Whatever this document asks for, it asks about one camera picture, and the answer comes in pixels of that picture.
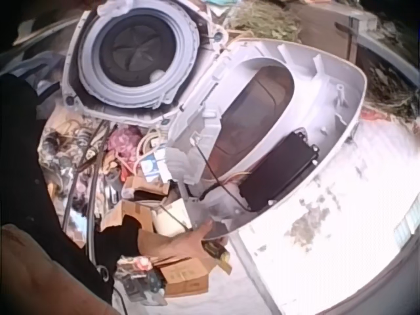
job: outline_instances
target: metal rod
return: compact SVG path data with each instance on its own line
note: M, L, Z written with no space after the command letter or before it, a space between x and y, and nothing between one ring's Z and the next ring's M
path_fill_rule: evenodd
M72 182L72 186L70 187L70 191L68 193L68 199L67 199L67 203L66 203L66 208L64 209L64 218L63 218L63 223L62 223L62 229L64 231L64 233L67 232L67 227L68 227L68 221L70 219L70 208L72 207L73 204L73 195L74 195L74 190L76 188L76 184L77 184L77 180L79 178L79 174L80 174L80 167L83 165L83 162L85 160L86 154L87 154L87 150L91 147L91 143L93 138L96 136L96 134L99 132L100 128L103 126L103 124L105 123L104 120L102 120L98 127L96 128L96 130L93 132L93 134L91 135L86 148L83 149L81 158L79 160L79 163L77 165L77 167L74 168L73 171L73 182Z
M91 191L89 192L89 202L87 204L87 239L86 239L86 253L89 260L96 266L95 257L95 201L96 201L96 186L98 184L99 169L102 166L104 159L105 143L110 135L110 123L107 123L104 137L100 144L98 155L93 169Z

